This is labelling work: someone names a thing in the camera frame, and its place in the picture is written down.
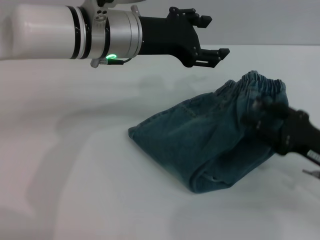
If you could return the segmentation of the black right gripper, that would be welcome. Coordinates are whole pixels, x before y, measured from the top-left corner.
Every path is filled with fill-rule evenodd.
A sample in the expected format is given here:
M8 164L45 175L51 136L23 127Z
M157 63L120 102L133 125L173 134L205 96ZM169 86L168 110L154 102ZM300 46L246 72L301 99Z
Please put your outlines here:
M261 118L244 114L241 122L250 127L259 140L277 149L280 155L297 153L317 166L320 164L320 130L311 124L306 112L261 98L256 98L252 107L267 114Z

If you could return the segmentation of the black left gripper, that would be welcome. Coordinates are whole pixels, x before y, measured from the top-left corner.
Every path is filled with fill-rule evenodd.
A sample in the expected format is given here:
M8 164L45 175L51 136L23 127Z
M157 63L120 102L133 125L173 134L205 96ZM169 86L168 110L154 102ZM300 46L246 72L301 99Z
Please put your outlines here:
M165 18L139 17L142 45L139 55L170 55L185 67L215 68L230 53L229 48L201 49L197 28L207 28L212 17L199 15L194 8L170 7Z

